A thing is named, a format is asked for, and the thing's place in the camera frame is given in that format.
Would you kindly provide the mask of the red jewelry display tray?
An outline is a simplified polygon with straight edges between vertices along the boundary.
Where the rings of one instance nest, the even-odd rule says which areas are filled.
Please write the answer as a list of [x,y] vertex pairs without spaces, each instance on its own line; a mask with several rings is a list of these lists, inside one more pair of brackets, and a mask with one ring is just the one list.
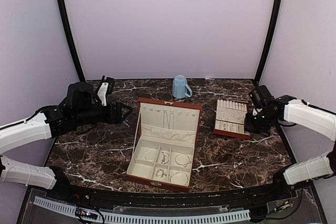
[[250,133],[245,131],[245,116],[248,112],[245,103],[228,100],[217,100],[216,119],[213,133],[228,137],[250,139]]

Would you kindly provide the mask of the thin chain hung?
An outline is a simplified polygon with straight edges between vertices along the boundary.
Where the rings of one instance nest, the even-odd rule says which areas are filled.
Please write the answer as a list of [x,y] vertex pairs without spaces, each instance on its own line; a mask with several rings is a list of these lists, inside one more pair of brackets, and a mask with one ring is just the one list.
[[163,112],[163,126],[165,129],[171,129],[174,121],[174,112],[172,110],[164,110]]

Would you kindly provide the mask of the red jewelry box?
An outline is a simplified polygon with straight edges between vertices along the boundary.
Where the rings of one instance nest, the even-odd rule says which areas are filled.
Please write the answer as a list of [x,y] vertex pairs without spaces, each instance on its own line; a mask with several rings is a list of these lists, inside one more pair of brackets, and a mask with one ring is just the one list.
[[[163,126],[164,110],[174,112],[171,129]],[[202,106],[199,104],[139,98],[138,120],[132,156],[126,172],[127,179],[171,191],[188,192],[201,115]],[[152,148],[158,152],[156,161],[148,162],[144,159],[144,154]],[[177,165],[177,154],[188,155],[192,163],[187,168]],[[156,178],[155,172],[158,168],[166,169],[167,177]],[[169,182],[169,177],[177,171],[188,174],[187,186]]]

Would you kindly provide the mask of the light blue faceted mug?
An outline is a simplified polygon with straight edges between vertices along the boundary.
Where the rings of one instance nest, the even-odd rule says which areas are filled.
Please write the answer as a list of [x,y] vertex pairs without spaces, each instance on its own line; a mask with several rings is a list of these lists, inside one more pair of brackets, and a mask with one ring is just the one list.
[[173,80],[173,97],[177,99],[191,98],[193,92],[187,84],[187,78],[183,75],[177,75]]

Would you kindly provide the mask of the gold crystal pendant earring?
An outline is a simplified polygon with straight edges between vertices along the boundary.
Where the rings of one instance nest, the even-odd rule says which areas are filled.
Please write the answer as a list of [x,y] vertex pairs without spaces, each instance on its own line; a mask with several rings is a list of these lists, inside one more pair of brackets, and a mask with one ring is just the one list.
[[167,177],[167,170],[164,168],[158,168],[155,172],[155,177],[156,178],[164,178]]

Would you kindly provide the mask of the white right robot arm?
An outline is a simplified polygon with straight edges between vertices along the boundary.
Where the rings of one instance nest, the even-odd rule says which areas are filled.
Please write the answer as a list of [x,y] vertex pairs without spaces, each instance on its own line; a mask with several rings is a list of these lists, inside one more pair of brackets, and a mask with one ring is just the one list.
[[290,95],[275,98],[266,86],[250,93],[253,108],[246,114],[247,132],[268,132],[282,127],[290,137],[297,163],[276,172],[268,195],[280,199],[288,186],[335,176],[335,113]]

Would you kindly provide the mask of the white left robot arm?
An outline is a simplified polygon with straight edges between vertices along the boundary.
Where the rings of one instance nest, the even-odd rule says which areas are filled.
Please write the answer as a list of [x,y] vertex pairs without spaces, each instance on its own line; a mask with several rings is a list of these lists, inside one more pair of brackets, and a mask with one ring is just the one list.
[[115,80],[102,77],[95,88],[80,81],[68,86],[65,98],[58,105],[37,109],[31,116],[1,126],[1,181],[53,190],[63,201],[74,197],[74,189],[63,170],[55,166],[37,165],[24,154],[24,147],[36,147],[39,142],[56,139],[81,126],[90,124],[120,124],[133,111],[121,102],[109,102]]

